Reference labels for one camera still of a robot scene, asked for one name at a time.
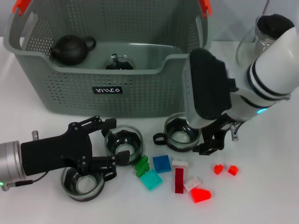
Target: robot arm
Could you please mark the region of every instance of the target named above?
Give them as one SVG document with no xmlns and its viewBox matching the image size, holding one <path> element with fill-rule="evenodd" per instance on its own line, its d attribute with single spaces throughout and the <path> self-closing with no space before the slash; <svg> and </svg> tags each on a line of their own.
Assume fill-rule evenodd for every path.
<svg viewBox="0 0 299 224">
<path fill-rule="evenodd" d="M 33 141 L 19 144 L 18 141 L 0 144 L 0 186 L 3 191 L 10 187 L 33 184 L 40 180 L 25 181 L 26 176 L 71 167 L 81 175 L 102 173 L 105 181 L 116 177 L 116 164 L 129 161 L 129 151 L 116 156 L 93 157 L 89 134 L 97 130 L 116 127 L 116 119 L 102 121 L 99 116 L 72 122 L 68 130 L 57 137 L 38 139 L 36 131 Z"/>
<path fill-rule="evenodd" d="M 299 86 L 299 30 L 288 30 L 249 68 L 229 74 L 209 52 L 195 50 L 186 62 L 183 83 L 188 123 L 201 128 L 204 139 L 194 152 L 222 150 L 227 131 L 238 140 L 244 122 L 289 100 Z"/>
</svg>

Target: basket handle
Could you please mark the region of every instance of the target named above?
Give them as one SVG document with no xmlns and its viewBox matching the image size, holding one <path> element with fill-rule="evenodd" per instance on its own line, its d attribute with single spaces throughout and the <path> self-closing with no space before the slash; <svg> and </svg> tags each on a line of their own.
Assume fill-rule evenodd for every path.
<svg viewBox="0 0 299 224">
<path fill-rule="evenodd" d="M 212 16 L 212 7 L 209 0 L 199 0 L 201 12 L 196 17 L 196 25 L 199 35 L 199 44 L 201 48 L 209 50 L 212 44 L 212 28 L 210 17 Z"/>
<path fill-rule="evenodd" d="M 30 4 L 22 11 L 20 7 L 14 8 L 15 13 L 12 13 L 8 19 L 7 29 L 4 34 L 4 46 L 12 52 L 18 54 L 24 54 L 21 45 L 20 38 L 25 27 L 25 24 L 30 17 L 31 13 L 34 15 L 34 21 L 37 21 L 37 14 L 35 12 L 35 2 L 29 2 Z"/>
</svg>

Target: black teapot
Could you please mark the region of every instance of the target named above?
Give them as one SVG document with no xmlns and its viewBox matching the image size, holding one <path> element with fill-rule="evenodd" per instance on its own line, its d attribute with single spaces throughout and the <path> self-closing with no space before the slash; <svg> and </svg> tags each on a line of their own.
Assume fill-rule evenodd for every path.
<svg viewBox="0 0 299 224">
<path fill-rule="evenodd" d="M 86 41 L 92 41 L 92 46 L 88 47 Z M 93 50 L 97 42 L 93 37 L 78 38 L 67 35 L 59 39 L 56 46 L 50 49 L 54 58 L 63 64 L 76 65 L 84 61 L 88 52 Z"/>
</svg>

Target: red block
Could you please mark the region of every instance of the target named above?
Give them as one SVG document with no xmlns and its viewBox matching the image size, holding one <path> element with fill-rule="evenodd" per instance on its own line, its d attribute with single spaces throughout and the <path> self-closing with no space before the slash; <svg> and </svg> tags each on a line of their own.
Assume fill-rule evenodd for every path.
<svg viewBox="0 0 299 224">
<path fill-rule="evenodd" d="M 194 188 L 191 190 L 191 197 L 194 203 L 197 203 L 210 199 L 212 197 L 212 194 L 208 190 Z"/>
<path fill-rule="evenodd" d="M 184 193 L 184 186 L 175 185 L 175 193 L 176 194 L 183 194 Z"/>
<path fill-rule="evenodd" d="M 184 169 L 176 168 L 175 173 L 175 193 L 184 193 Z"/>
<path fill-rule="evenodd" d="M 234 176 L 238 173 L 238 171 L 239 171 L 239 169 L 236 166 L 230 166 L 228 169 L 228 172 Z"/>
<path fill-rule="evenodd" d="M 214 166 L 214 173 L 216 173 L 216 175 L 221 173 L 222 170 L 223 170 L 223 165 L 219 164 L 219 165 Z"/>
</svg>

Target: blue block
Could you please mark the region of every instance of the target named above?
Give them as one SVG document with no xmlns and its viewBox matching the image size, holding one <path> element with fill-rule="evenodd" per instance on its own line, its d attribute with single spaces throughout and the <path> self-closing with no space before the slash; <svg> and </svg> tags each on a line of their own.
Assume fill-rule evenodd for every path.
<svg viewBox="0 0 299 224">
<path fill-rule="evenodd" d="M 142 183 L 146 186 L 146 188 L 151 191 L 158 187 L 161 183 L 163 183 L 163 180 L 159 177 L 159 175 L 151 169 L 149 172 L 144 174 L 140 177 L 140 180 Z"/>
<path fill-rule="evenodd" d="M 155 171 L 157 173 L 169 172 L 171 171 L 171 165 L 169 161 L 169 156 L 157 156 L 153 157 Z"/>
</svg>

